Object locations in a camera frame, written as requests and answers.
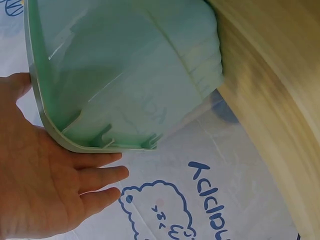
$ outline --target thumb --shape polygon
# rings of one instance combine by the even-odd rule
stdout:
[[[7,83],[11,89],[14,100],[18,100],[31,89],[29,73],[15,73],[7,77]]]

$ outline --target light wood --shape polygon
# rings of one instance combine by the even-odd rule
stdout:
[[[220,93],[269,167],[303,240],[320,239],[320,1],[210,0]]]

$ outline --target white plastic bag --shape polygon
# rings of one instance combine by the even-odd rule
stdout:
[[[28,71],[21,5],[0,0],[1,76]],[[41,124],[32,91],[18,105]],[[131,175],[115,184],[121,199],[52,239],[296,240],[287,207],[244,129],[211,108],[208,98],[159,150],[125,155],[118,164]]]

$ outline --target green plastic container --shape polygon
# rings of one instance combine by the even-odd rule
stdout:
[[[25,31],[41,120],[72,152],[153,150],[223,81],[202,0],[27,0]]]

